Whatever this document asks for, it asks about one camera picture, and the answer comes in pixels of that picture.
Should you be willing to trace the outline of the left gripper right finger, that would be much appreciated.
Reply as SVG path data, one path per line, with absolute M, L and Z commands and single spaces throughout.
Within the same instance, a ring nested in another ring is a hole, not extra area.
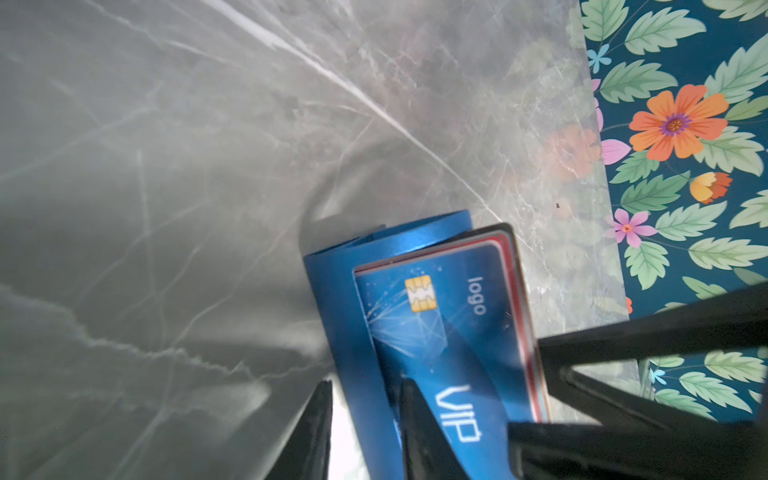
M 406 479 L 468 479 L 421 390 L 412 379 L 404 379 L 401 383 L 399 413 Z

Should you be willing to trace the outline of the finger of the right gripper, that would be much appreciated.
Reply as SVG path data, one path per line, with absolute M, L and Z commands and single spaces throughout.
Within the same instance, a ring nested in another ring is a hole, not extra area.
M 767 344 L 767 284 L 538 341 L 548 393 L 600 423 L 706 423 L 699 415 L 619 390 L 576 365 Z
M 765 479 L 767 427 L 712 423 L 693 430 L 511 423 L 518 479 Z

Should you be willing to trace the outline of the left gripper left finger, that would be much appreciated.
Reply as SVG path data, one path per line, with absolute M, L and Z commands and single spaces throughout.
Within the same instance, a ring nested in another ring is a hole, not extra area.
M 328 478 L 333 418 L 330 380 L 318 383 L 267 480 Z

